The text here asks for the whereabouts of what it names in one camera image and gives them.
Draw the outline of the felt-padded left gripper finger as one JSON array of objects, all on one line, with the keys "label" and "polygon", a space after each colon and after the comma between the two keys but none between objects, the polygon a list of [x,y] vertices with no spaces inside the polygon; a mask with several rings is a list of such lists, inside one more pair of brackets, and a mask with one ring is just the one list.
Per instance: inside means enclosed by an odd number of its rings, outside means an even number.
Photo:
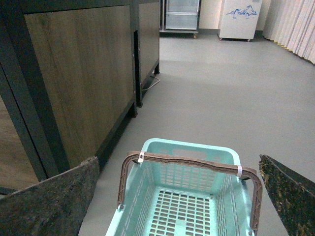
[{"label": "felt-padded left gripper finger", "polygon": [[76,236],[93,199],[98,158],[0,200],[2,236]]}]

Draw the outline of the finger of the felt-padded right gripper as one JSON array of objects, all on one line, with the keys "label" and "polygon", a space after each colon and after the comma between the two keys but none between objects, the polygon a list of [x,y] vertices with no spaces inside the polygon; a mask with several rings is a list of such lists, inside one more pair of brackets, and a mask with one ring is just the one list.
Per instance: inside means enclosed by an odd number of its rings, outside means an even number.
[{"label": "finger of the felt-padded right gripper", "polygon": [[290,236],[315,234],[315,183],[268,155],[260,155],[267,194]]}]

